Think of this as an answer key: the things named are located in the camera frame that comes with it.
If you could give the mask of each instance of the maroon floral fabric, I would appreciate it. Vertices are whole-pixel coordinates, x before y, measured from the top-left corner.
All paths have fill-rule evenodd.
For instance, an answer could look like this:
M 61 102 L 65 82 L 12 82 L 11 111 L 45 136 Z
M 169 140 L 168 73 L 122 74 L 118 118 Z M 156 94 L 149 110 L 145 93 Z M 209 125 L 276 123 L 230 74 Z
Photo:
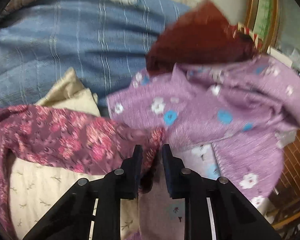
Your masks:
M 121 166 L 134 146 L 143 147 L 142 171 L 152 165 L 163 128 L 137 130 L 110 119 L 42 106 L 0 108 L 0 223 L 15 238 L 8 212 L 6 158 L 102 175 Z

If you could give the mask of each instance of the blue striped fabric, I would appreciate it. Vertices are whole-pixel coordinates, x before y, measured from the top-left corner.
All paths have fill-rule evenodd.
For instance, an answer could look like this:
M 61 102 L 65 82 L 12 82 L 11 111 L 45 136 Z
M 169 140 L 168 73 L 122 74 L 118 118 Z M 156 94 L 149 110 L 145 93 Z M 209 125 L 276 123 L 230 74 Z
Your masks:
M 171 0 L 39 0 L 0 23 L 0 107 L 33 104 L 69 67 L 105 106 L 130 84 L 167 24 L 189 8 Z

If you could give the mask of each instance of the red cloth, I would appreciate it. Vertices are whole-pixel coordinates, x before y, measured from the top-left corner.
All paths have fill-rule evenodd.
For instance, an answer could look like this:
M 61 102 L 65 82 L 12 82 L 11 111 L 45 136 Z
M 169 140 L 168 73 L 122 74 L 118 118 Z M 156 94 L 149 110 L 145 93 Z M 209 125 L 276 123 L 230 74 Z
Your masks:
M 210 0 L 169 26 L 146 55 L 150 76 L 172 72 L 175 63 L 213 64 L 252 59 L 258 53 L 248 35 L 231 26 Z

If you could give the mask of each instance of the metal screw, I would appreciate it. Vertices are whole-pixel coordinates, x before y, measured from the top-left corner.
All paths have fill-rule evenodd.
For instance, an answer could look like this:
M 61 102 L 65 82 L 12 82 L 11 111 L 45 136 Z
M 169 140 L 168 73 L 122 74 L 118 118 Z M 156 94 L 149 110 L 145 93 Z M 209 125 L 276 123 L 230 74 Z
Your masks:
M 188 169 L 188 168 L 182 168 L 181 169 L 181 173 L 184 174 L 184 175 L 188 175 L 191 173 L 191 169 Z
M 227 184 L 229 182 L 229 179 L 227 179 L 226 177 L 220 177 L 219 178 L 220 183 L 222 184 Z
M 87 182 L 88 182 L 88 180 L 85 179 L 85 178 L 81 178 L 81 179 L 78 180 L 78 184 L 79 184 L 80 186 L 86 185 Z
M 123 170 L 123 169 L 116 169 L 116 170 L 114 171 L 114 174 L 115 174 L 115 175 L 122 175 L 122 174 L 124 174 L 124 170 Z

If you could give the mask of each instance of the cream fabric with leaf print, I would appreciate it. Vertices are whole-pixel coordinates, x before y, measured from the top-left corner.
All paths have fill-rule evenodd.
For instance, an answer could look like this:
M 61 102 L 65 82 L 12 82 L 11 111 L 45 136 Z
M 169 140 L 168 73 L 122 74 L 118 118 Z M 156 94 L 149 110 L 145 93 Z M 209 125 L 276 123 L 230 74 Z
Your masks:
M 80 82 L 74 69 L 70 68 L 47 95 L 37 102 L 37 105 L 67 108 L 100 116 L 96 105 L 97 99 L 97 95 L 92 95 L 90 90 Z M 92 181 L 103 178 L 103 175 L 91 176 L 17 158 L 11 170 L 9 192 L 11 219 L 17 237 L 23 239 L 39 219 L 80 178 Z M 120 217 L 121 239 L 137 232 L 139 230 L 138 199 L 121 200 Z

